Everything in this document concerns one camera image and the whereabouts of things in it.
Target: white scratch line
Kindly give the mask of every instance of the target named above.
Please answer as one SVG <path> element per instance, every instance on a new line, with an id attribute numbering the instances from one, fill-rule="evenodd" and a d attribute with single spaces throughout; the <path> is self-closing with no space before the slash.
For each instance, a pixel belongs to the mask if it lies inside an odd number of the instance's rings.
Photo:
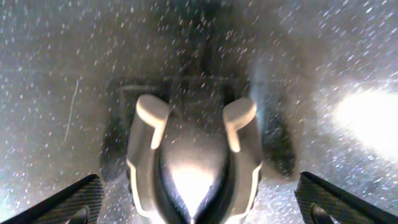
<path id="1" fill-rule="evenodd" d="M 69 111 L 69 121 L 68 121 L 68 127 L 67 127 L 67 132 L 65 133 L 65 138 L 63 139 L 63 141 L 65 142 L 67 140 L 68 137 L 68 133 L 69 133 L 69 126 L 70 126 L 70 120 L 72 119 L 72 110 L 73 110 L 73 103 L 75 102 L 75 96 L 77 93 L 77 87 L 79 86 L 79 80 L 76 80 L 76 88 L 75 88 L 75 94 L 73 94 L 72 97 L 72 103 L 70 105 L 70 111 Z"/>

